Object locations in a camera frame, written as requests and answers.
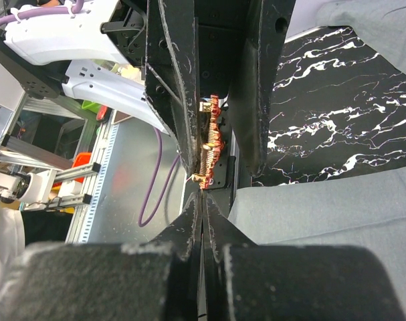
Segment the gray fabric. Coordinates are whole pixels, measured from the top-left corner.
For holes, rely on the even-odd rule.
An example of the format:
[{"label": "gray fabric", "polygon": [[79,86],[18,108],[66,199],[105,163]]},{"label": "gray fabric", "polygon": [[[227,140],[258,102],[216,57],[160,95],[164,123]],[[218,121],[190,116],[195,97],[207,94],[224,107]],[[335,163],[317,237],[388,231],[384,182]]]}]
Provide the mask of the gray fabric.
[{"label": "gray fabric", "polygon": [[370,47],[406,74],[406,0],[353,0],[323,5],[318,25],[349,25]]},{"label": "gray fabric", "polygon": [[229,220],[258,244],[359,245],[385,265],[406,311],[406,168],[237,191]]}]

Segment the white cloth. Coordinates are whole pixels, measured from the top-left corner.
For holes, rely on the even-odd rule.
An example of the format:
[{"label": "white cloth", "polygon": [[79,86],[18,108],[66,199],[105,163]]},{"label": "white cloth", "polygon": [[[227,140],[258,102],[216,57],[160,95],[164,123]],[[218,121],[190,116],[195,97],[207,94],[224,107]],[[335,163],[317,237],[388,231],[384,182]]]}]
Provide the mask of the white cloth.
[{"label": "white cloth", "polygon": [[24,225],[20,211],[0,208],[0,281],[5,268],[25,247]]}]

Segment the green container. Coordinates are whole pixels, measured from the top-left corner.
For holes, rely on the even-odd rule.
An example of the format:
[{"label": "green container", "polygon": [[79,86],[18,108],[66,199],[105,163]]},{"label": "green container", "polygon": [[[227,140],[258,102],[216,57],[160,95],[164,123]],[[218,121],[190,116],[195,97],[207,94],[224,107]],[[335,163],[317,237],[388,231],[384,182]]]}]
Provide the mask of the green container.
[{"label": "green container", "polygon": [[87,101],[87,100],[84,100],[84,102],[82,103],[81,108],[82,108],[82,109],[87,109],[87,110],[89,110],[89,111],[91,111],[91,112],[97,114],[97,113],[98,113],[98,110],[100,109],[101,106],[102,106],[102,105],[97,104],[97,103],[95,103],[95,102],[89,102],[89,101]]}]

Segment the red and gold object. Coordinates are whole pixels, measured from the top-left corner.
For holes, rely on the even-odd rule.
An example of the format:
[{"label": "red and gold object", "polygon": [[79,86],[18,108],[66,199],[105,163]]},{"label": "red and gold object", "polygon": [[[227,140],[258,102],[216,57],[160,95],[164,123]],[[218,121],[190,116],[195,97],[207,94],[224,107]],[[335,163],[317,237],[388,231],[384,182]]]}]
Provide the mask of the red and gold object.
[{"label": "red and gold object", "polygon": [[201,164],[200,171],[192,175],[192,180],[200,184],[201,189],[207,189],[213,180],[213,168],[221,156],[223,141],[217,125],[217,119],[221,114],[219,98],[215,95],[208,102],[200,102],[202,113],[201,130]]}]

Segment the purple cable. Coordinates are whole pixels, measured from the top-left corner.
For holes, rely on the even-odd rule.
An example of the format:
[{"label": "purple cable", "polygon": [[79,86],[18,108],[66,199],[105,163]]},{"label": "purple cable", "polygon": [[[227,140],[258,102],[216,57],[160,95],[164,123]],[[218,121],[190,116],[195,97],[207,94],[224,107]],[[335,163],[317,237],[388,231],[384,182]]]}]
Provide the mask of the purple cable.
[{"label": "purple cable", "polygon": [[149,217],[146,219],[146,221],[142,222],[144,210],[146,209],[146,205],[148,204],[148,200],[149,200],[149,197],[150,197],[150,192],[152,191],[152,188],[154,187],[155,179],[157,177],[158,170],[159,170],[160,164],[161,164],[161,157],[163,155],[163,140],[161,138],[160,131],[158,129],[156,129],[155,127],[154,127],[154,130],[155,130],[155,134],[157,135],[157,140],[158,140],[158,157],[157,157],[157,163],[155,165],[154,173],[152,174],[152,179],[150,180],[148,191],[146,192],[146,195],[144,197],[144,201],[143,201],[143,204],[142,204],[142,208],[140,209],[140,213],[138,215],[138,226],[139,227],[144,227],[145,225],[147,225],[151,221],[151,219],[155,216],[155,213],[157,212],[158,207],[160,206],[161,201],[163,200],[163,196],[164,196],[165,190],[167,189],[167,185],[169,184],[171,174],[173,173],[173,170],[175,169],[176,164],[179,161],[179,156],[177,155],[175,160],[173,161],[173,164],[171,165],[169,173],[167,174],[167,178],[165,180],[163,189],[161,191],[161,194],[160,194],[160,196],[158,198],[158,201],[157,201],[157,203],[155,205],[154,210],[149,215]]},{"label": "purple cable", "polygon": [[[72,6],[72,13],[81,12],[84,6],[84,0],[76,0],[76,4]],[[68,8],[66,7],[50,7],[50,8],[37,8],[32,10],[27,10],[18,14],[18,18],[24,20],[33,17],[39,17],[41,15],[58,15],[58,14],[68,14]],[[7,15],[0,18],[0,27],[6,23],[17,21],[14,15]]]}]

